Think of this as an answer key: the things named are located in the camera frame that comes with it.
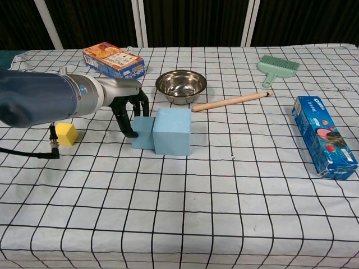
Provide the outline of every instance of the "green brush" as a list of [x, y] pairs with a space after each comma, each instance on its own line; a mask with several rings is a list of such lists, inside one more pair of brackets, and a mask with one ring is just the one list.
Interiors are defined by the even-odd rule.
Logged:
[[296, 74], [299, 63], [288, 60], [279, 59], [269, 55], [264, 55], [257, 64], [257, 69], [267, 74], [267, 78], [263, 82], [264, 88], [269, 88], [276, 77], [289, 78]]

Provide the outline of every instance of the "metal bowl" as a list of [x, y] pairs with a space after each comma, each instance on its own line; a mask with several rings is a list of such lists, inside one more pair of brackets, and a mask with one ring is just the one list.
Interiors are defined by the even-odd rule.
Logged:
[[170, 71], [156, 80], [157, 90], [176, 105], [193, 102], [206, 87], [207, 80], [204, 76], [188, 70]]

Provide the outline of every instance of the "black cable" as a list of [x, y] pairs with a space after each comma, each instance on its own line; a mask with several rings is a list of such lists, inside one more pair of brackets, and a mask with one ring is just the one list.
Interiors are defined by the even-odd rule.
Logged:
[[49, 126], [50, 130], [50, 140], [51, 140], [51, 152], [23, 152], [23, 151], [17, 151], [17, 150], [9, 150], [4, 149], [3, 147], [0, 147], [0, 152], [13, 154], [13, 155], [19, 155], [19, 156], [25, 156], [25, 157], [36, 157], [38, 159], [60, 159], [60, 153], [58, 151], [58, 143], [57, 143], [57, 135], [55, 130], [55, 125], [51, 123]]

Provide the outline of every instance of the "brush bristles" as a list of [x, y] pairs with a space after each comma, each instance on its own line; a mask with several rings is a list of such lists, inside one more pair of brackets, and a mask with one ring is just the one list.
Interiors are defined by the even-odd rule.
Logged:
[[299, 67], [299, 63], [279, 59], [279, 58], [272, 57], [269, 55], [264, 55], [260, 61], [262, 63], [269, 64], [271, 66], [282, 67], [282, 68], [290, 69], [290, 70], [297, 70]]

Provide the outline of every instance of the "orange box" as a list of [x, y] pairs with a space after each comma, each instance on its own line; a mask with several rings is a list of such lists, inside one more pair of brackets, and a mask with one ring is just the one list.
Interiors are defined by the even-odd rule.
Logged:
[[107, 42], [82, 50], [88, 66], [114, 78], [139, 78], [145, 74], [144, 60]]

